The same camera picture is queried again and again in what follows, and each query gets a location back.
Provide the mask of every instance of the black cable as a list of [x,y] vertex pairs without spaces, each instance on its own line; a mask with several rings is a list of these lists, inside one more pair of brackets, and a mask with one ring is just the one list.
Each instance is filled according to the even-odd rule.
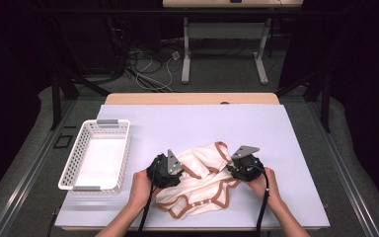
[[150,195],[149,195],[149,198],[147,199],[146,205],[144,206],[143,216],[142,216],[141,221],[140,221],[140,226],[138,227],[138,232],[141,232],[143,230],[144,222],[146,221],[147,213],[149,212],[150,202],[152,202],[152,195],[156,190],[156,189],[153,190],[153,187],[154,187],[153,181],[155,180],[156,167],[158,166],[158,164],[159,164],[159,161],[155,164],[155,166],[152,169],[152,179],[151,179],[151,183],[150,183]]
[[248,165],[248,167],[253,167],[253,168],[260,170],[261,173],[264,174],[265,181],[266,181],[266,188],[265,188],[265,193],[264,193],[263,204],[261,206],[260,215],[258,216],[258,221],[257,221],[257,232],[258,232],[259,236],[261,237],[261,225],[262,225],[264,214],[265,214],[267,199],[269,197],[269,179],[268,179],[266,171],[264,169],[261,169],[257,166],[254,166],[254,165]]
[[51,230],[52,230],[52,228],[54,226],[54,223],[56,222],[56,218],[57,218],[59,210],[60,210],[60,207],[59,208],[55,208],[54,211],[53,211],[53,214],[52,214],[53,217],[51,218],[50,224],[48,225],[46,237],[49,237],[51,235]]

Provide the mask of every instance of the black curtain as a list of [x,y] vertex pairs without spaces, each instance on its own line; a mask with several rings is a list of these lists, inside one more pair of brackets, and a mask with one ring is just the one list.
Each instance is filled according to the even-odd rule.
[[[304,0],[304,10],[342,10],[366,1]],[[284,61],[279,87],[318,70],[343,22],[300,20]],[[353,149],[379,190],[379,1],[359,19],[332,74],[331,96],[345,108]]]
[[36,122],[38,92],[50,85],[29,30],[17,1],[0,1],[0,181]]

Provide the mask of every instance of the cloth with brown trim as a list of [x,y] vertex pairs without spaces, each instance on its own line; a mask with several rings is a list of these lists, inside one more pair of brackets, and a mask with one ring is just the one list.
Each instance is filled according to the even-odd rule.
[[229,205],[229,189],[240,181],[225,169],[231,158],[224,142],[186,150],[177,159],[185,170],[181,182],[158,193],[156,206],[174,218],[182,218]]

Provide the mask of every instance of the wooden surface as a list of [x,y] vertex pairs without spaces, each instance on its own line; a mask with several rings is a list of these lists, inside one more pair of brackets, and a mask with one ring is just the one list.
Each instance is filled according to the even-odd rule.
[[279,105],[274,93],[113,93],[106,105],[214,105],[269,104]]
[[303,0],[242,0],[242,3],[231,3],[230,0],[164,0],[164,7],[175,8],[289,8],[301,7]]

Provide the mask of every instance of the table surface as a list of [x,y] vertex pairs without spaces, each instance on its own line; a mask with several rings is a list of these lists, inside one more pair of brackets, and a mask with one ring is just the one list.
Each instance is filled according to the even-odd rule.
[[230,0],[163,0],[163,6],[171,8],[292,8],[302,4],[303,0],[242,0],[241,3],[231,3]]
[[[230,105],[218,105],[222,102]],[[167,149],[180,154],[217,140],[227,143],[229,153],[242,144],[259,146],[261,151],[255,155],[277,174],[281,195],[300,224],[307,229],[330,226],[288,114],[275,94],[111,94],[97,119],[131,122],[130,153],[121,191],[109,196],[68,193],[56,226],[67,230],[103,228],[126,204],[132,174],[147,168],[156,154]],[[174,219],[152,204],[145,230],[255,230],[261,203],[241,184],[231,190],[226,209],[185,219]],[[136,229],[140,220],[141,215],[131,229]],[[277,228],[277,220],[267,209],[263,230]]]

